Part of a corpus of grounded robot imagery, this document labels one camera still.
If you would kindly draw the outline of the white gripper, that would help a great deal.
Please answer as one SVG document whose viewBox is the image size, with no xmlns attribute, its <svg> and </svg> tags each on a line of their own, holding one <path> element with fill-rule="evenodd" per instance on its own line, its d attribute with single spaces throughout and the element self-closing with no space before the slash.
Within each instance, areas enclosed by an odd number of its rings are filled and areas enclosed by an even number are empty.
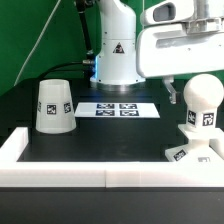
<svg viewBox="0 0 224 224">
<path fill-rule="evenodd" d="M 136 68 L 144 78 L 167 76 L 170 103 L 179 104 L 174 75 L 224 70 L 224 30 L 187 33 L 181 23 L 146 28 L 137 39 Z"/>
</svg>

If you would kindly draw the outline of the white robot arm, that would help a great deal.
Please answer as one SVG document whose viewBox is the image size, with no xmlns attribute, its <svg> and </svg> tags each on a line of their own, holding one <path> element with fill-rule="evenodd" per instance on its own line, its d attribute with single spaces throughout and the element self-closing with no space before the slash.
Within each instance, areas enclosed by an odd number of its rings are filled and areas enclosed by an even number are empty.
<svg viewBox="0 0 224 224">
<path fill-rule="evenodd" d="M 179 101 L 176 75 L 224 70 L 224 0 L 163 0 L 140 15 L 120 0 L 97 0 L 101 51 L 94 87 L 125 91 L 160 77 Z"/>
</svg>

